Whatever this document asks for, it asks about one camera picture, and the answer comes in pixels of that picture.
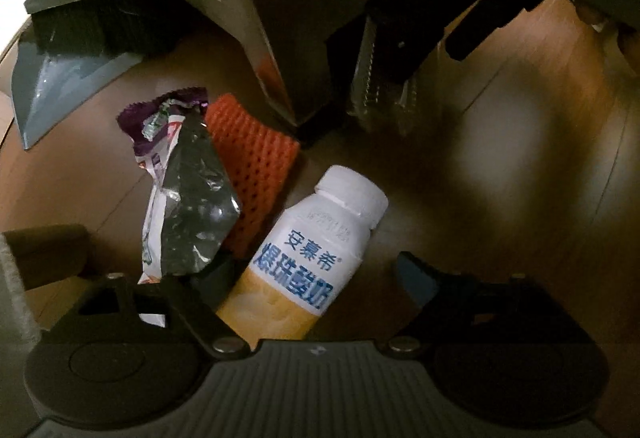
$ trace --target white bottle cap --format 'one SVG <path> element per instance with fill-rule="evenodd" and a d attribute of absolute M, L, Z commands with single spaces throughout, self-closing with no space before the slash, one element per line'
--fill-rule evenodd
<path fill-rule="evenodd" d="M 372 230 L 389 205 L 380 187 L 360 173 L 341 165 L 332 165 L 326 170 L 316 185 L 316 192 L 361 218 Z"/>

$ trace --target orange object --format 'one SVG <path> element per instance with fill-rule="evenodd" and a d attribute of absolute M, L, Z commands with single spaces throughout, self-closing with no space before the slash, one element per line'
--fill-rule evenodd
<path fill-rule="evenodd" d="M 231 94 L 209 105 L 205 122 L 242 202 L 240 218 L 223 246 L 244 258 L 273 209 L 300 144 L 253 118 Z"/>

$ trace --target gray plastic panel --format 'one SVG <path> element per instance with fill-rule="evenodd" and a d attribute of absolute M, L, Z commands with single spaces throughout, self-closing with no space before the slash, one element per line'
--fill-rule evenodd
<path fill-rule="evenodd" d="M 184 405 L 149 424 L 93 432 L 43 422 L 33 438 L 606 438 L 580 421 L 515 430 L 444 398 L 418 362 L 372 342 L 267 341 L 244 360 L 219 362 Z"/>

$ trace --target metal bolt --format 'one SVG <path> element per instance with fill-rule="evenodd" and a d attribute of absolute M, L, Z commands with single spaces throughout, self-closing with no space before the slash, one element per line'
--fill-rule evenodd
<path fill-rule="evenodd" d="M 420 349 L 420 341 L 408 335 L 393 337 L 389 340 L 389 349 L 396 353 L 413 353 Z"/>
<path fill-rule="evenodd" d="M 213 342 L 213 349 L 222 354 L 233 354 L 241 352 L 245 346 L 245 342 L 238 336 L 228 336 L 216 339 Z"/>

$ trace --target yogurt bottle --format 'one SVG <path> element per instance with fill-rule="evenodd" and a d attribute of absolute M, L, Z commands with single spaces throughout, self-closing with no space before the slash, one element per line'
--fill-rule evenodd
<path fill-rule="evenodd" d="M 360 266 L 387 206 L 372 181 L 331 166 L 315 194 L 283 212 L 218 316 L 252 348 L 302 339 Z"/>

